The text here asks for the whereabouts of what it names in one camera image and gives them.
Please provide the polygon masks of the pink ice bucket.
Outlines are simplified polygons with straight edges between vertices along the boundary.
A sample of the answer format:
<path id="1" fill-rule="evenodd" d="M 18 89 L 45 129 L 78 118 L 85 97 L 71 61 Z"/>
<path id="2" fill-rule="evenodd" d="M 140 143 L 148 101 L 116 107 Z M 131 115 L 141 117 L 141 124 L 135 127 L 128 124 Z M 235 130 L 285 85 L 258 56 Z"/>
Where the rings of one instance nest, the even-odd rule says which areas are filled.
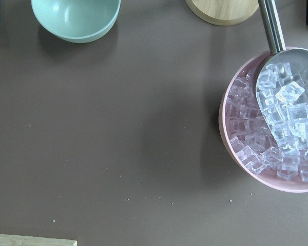
<path id="1" fill-rule="evenodd" d="M 226 88 L 223 97 L 221 99 L 220 108 L 219 108 L 219 131 L 222 142 L 228 151 L 231 158 L 234 162 L 245 171 L 248 175 L 252 178 L 257 180 L 258 182 L 272 188 L 275 190 L 279 190 L 282 192 L 289 192 L 289 193 L 307 193 L 308 192 L 308 182 L 301 181 L 301 178 L 298 176 L 290 181 L 283 180 L 275 175 L 272 171 L 263 171 L 261 174 L 256 175 L 248 170 L 245 165 L 239 160 L 236 152 L 233 150 L 230 141 L 230 129 L 229 129 L 229 121 L 230 118 L 226 116 L 226 106 L 227 106 L 227 99 L 229 91 L 234 83 L 236 77 L 238 77 L 243 71 L 249 70 L 252 68 L 257 68 L 263 61 L 268 58 L 270 53 L 268 51 L 264 51 L 259 55 L 256 55 L 245 62 L 239 70 L 235 73 L 233 78 L 230 80 L 228 87 Z"/>

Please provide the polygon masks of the mint green bowl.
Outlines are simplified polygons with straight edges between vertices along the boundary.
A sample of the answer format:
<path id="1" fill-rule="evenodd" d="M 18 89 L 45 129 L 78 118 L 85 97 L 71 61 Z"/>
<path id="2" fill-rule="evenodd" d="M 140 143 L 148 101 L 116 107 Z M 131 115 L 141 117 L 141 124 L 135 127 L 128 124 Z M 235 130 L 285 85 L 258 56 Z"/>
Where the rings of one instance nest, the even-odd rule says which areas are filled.
<path id="1" fill-rule="evenodd" d="M 115 24 L 121 1 L 32 1 L 41 26 L 72 43 L 89 43 L 103 37 Z"/>

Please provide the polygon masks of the wooden stand with round base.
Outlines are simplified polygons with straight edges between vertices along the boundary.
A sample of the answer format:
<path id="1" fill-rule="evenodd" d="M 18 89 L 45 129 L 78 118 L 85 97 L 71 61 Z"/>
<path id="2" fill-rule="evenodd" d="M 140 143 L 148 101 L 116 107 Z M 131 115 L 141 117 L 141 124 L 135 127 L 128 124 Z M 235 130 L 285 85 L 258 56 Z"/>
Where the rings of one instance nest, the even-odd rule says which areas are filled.
<path id="1" fill-rule="evenodd" d="M 249 19 L 258 9 L 258 1 L 198 0 L 186 1 L 200 19 L 218 26 L 237 25 Z"/>

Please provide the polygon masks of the steel ice scoop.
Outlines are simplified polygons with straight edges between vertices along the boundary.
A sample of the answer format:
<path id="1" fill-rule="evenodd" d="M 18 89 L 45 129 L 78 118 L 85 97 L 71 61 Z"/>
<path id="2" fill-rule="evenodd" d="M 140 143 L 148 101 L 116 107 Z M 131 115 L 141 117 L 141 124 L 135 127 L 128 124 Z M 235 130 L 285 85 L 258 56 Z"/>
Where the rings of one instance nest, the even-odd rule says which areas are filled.
<path id="1" fill-rule="evenodd" d="M 262 115 L 285 154 L 308 149 L 308 50 L 287 48 L 275 1 L 259 1 L 270 49 L 256 82 Z"/>

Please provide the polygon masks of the bamboo cutting board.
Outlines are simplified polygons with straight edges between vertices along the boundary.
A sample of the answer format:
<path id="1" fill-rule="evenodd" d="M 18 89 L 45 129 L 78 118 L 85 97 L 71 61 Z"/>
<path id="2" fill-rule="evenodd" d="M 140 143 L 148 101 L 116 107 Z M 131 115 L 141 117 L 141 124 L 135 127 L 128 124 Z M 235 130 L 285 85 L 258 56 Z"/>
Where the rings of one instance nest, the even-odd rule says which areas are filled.
<path id="1" fill-rule="evenodd" d="M 0 234 L 0 245 L 78 245 L 76 240 Z"/>

